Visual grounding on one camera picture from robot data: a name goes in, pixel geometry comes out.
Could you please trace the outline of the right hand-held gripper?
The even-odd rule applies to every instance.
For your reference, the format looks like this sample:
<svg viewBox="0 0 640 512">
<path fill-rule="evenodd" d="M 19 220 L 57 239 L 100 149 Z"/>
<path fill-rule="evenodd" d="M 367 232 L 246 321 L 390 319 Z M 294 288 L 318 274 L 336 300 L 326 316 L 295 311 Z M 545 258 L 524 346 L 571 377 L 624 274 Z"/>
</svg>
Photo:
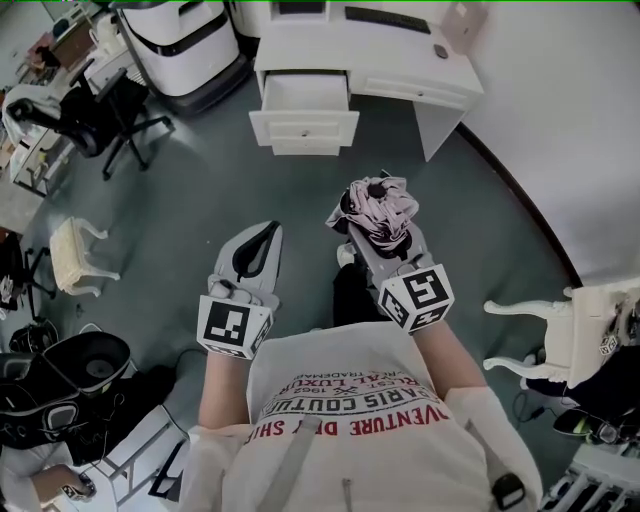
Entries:
<svg viewBox="0 0 640 512">
<path fill-rule="evenodd" d="M 384 274 L 385 259 L 374 249 L 355 223 L 348 223 L 348 238 L 372 274 Z M 411 222 L 409 260 L 432 260 L 422 230 Z M 442 264 L 417 267 L 383 280 L 378 288 L 377 305 L 405 333 L 413 334 L 443 320 L 454 303 L 454 293 Z"/>
</svg>

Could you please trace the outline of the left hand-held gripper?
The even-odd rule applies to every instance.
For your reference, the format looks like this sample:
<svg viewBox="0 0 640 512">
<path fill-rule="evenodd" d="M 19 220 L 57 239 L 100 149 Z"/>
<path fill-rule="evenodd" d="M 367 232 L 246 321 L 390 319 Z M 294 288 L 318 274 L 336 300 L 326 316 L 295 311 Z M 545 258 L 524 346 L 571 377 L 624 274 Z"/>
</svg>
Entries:
<svg viewBox="0 0 640 512">
<path fill-rule="evenodd" d="M 250 226 L 220 249 L 208 294 L 199 297 L 197 342 L 219 355 L 252 360 L 274 324 L 280 300 L 272 294 L 279 276 L 283 228 L 277 221 Z M 233 282 L 261 301 L 241 304 L 209 296 L 209 285 L 221 279 L 261 279 L 261 289 Z"/>
</svg>

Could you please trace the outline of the person's left hand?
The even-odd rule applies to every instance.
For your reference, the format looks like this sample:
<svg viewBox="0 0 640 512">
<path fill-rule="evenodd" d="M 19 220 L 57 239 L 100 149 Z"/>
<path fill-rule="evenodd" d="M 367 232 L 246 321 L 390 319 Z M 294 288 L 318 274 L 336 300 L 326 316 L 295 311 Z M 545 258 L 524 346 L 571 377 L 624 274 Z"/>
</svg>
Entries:
<svg viewBox="0 0 640 512">
<path fill-rule="evenodd" d="M 214 280 L 209 285 L 209 296 L 241 304 L 262 304 L 262 301 L 254 294 L 225 279 Z"/>
</svg>

